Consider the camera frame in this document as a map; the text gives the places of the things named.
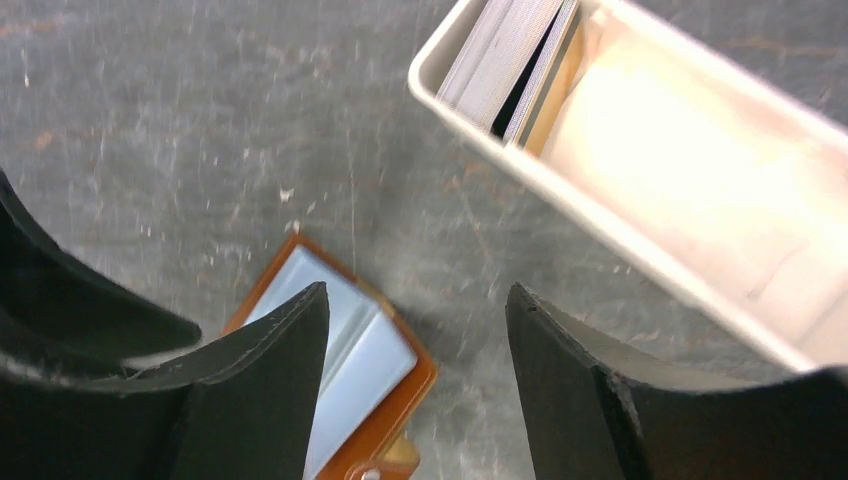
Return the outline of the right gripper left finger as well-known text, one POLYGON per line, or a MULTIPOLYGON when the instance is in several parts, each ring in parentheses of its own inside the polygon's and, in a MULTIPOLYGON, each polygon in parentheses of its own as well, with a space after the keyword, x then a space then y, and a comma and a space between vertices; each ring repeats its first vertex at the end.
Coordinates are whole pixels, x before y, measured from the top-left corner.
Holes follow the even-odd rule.
POLYGON ((1 318, 5 479, 299 479, 328 340, 326 286, 125 373, 1 318))

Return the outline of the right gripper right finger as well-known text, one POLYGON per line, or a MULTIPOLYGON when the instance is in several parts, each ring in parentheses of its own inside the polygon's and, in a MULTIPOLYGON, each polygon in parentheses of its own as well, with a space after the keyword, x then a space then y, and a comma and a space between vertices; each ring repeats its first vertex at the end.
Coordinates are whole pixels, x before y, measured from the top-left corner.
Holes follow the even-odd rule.
POLYGON ((847 370, 757 383, 673 364, 521 284, 508 339, 539 479, 843 479, 847 370))

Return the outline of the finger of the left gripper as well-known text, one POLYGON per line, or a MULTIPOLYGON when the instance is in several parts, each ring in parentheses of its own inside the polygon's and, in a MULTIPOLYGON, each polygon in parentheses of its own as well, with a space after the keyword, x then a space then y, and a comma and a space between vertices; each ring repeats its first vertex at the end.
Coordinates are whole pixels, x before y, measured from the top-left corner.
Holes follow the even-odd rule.
POLYGON ((119 372, 130 360, 193 346, 201 329, 113 282, 63 250, 1 179, 1 338, 46 347, 42 359, 84 372, 119 372))

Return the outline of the white plastic tray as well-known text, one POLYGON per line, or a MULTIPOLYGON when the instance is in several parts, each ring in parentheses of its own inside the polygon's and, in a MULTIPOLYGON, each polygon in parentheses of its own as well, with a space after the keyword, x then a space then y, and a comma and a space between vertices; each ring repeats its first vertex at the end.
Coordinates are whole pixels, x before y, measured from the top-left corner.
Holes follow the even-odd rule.
POLYGON ((436 95, 482 13, 460 1, 412 95, 682 302, 794 371, 847 360, 847 131, 629 1, 588 1, 542 153, 436 95))

